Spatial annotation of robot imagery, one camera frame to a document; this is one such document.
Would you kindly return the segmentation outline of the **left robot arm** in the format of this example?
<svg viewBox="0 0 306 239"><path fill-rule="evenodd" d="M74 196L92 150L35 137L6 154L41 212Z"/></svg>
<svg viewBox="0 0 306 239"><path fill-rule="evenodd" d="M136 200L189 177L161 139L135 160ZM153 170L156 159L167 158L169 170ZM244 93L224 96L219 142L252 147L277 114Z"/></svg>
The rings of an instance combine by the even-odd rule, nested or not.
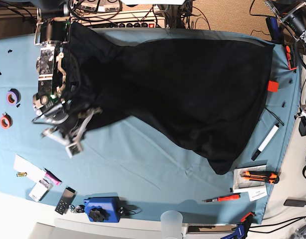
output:
<svg viewBox="0 0 306 239"><path fill-rule="evenodd" d="M306 48L306 1L266 0L265 4L295 41Z"/></svg>

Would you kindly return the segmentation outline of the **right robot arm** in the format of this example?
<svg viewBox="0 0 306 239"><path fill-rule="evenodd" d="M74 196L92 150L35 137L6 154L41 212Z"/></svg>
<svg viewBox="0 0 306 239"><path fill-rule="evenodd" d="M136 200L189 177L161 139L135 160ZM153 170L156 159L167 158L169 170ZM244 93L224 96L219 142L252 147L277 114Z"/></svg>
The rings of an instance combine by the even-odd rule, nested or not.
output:
<svg viewBox="0 0 306 239"><path fill-rule="evenodd" d="M33 96L34 124L47 124L43 137L63 144L71 153L82 151L81 138L101 108L93 108L81 97L82 76L78 60L69 49L72 18L77 0L43 1L37 10L34 44L37 58L38 90Z"/></svg>

